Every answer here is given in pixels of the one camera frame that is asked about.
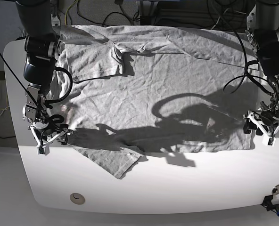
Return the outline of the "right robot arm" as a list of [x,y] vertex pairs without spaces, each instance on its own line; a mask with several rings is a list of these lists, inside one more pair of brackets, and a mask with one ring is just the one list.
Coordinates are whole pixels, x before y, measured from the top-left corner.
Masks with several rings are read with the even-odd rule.
[[[48,109],[68,97],[73,78],[67,69],[56,66],[61,39],[52,27],[50,1],[17,0],[15,3],[27,34],[24,79],[29,85],[25,92],[27,101],[23,107],[23,119],[31,124],[29,130],[37,142],[38,154],[47,155],[54,141],[66,145],[68,136],[72,134],[72,130],[64,124],[63,116],[50,115]],[[65,73],[69,78],[69,86],[62,97],[48,100],[47,94],[55,72]]]

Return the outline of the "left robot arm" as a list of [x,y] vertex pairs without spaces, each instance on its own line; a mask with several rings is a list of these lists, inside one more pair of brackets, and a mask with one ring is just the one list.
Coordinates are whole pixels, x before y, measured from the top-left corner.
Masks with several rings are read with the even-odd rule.
[[273,145],[279,130],[279,0],[257,0],[246,18],[246,35],[252,51],[273,89],[261,90],[269,95],[270,104],[260,103],[260,110],[248,111],[243,131],[263,136],[266,145]]

